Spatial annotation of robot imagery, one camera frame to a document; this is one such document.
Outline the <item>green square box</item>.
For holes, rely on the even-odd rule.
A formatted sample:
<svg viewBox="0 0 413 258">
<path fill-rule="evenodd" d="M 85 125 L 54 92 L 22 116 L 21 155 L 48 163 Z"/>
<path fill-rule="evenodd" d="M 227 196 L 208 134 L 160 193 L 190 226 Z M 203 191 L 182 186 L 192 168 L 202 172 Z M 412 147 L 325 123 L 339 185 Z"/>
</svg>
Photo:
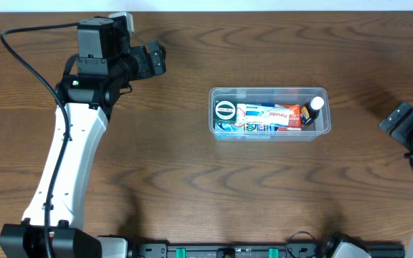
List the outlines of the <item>green square box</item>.
<svg viewBox="0 0 413 258">
<path fill-rule="evenodd" d="M 237 103 L 217 100 L 214 105 L 214 122 L 233 124 L 237 120 Z"/>
</svg>

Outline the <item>blue Cool Fever box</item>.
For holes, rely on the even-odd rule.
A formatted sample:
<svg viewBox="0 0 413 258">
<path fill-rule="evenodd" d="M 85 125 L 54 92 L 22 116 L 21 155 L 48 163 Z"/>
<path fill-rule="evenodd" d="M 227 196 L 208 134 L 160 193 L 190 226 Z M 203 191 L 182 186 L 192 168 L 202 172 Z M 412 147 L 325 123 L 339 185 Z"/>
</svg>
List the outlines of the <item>blue Cool Fever box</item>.
<svg viewBox="0 0 413 258">
<path fill-rule="evenodd" d="M 215 123 L 214 133 L 218 139 L 241 139 L 259 135 L 269 135 L 276 132 L 278 127 L 255 123 L 243 123 L 239 125 L 228 123 Z"/>
</svg>

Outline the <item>dark bottle white cap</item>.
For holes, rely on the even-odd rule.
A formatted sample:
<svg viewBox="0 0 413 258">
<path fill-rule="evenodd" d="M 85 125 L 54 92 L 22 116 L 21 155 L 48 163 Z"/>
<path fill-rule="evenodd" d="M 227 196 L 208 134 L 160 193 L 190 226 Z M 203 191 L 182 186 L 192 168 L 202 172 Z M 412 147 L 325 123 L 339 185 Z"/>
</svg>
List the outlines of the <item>dark bottle white cap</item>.
<svg viewBox="0 0 413 258">
<path fill-rule="evenodd" d="M 319 116 L 325 101 L 322 97 L 314 97 L 300 109 L 300 120 L 303 125 L 311 125 Z"/>
</svg>

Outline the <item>white Panadol box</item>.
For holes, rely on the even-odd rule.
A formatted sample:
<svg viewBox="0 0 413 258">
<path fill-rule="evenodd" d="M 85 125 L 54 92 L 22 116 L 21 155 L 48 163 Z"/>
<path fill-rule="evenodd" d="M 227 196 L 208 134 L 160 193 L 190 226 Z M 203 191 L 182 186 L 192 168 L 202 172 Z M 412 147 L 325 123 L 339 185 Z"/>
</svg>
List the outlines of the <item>white Panadol box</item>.
<svg viewBox="0 0 413 258">
<path fill-rule="evenodd" d="M 292 111 L 286 107 L 270 107 L 266 105 L 238 104 L 240 111 L 244 111 L 246 123 L 286 127 L 289 125 Z"/>
</svg>

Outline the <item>red Panadol ActiFast box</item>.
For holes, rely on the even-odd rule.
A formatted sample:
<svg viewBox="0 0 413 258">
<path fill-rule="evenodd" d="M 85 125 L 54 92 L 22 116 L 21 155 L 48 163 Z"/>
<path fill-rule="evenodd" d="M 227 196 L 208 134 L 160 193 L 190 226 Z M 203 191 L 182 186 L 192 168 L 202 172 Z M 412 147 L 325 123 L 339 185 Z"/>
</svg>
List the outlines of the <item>red Panadol ActiFast box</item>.
<svg viewBox="0 0 413 258">
<path fill-rule="evenodd" d="M 278 127 L 277 131 L 301 131 L 302 123 L 300 120 L 300 105 L 286 105 L 286 104 L 275 104 L 277 108 L 287 108 L 290 110 L 289 122 L 285 127 Z"/>
</svg>

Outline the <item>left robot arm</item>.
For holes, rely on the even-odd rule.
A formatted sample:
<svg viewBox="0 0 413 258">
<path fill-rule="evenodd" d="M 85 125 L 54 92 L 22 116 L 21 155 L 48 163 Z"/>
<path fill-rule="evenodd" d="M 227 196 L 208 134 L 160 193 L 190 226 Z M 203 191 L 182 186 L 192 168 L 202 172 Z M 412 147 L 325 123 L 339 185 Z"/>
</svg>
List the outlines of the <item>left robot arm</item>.
<svg viewBox="0 0 413 258">
<path fill-rule="evenodd" d="M 93 237 L 83 230 L 93 160 L 114 104 L 131 83 L 166 71 L 157 41 L 134 47 L 127 12 L 76 23 L 78 53 L 49 88 L 57 104 L 55 129 L 37 190 L 19 224 L 5 224 L 0 246 L 7 257 L 137 257 L 122 236 Z"/>
</svg>

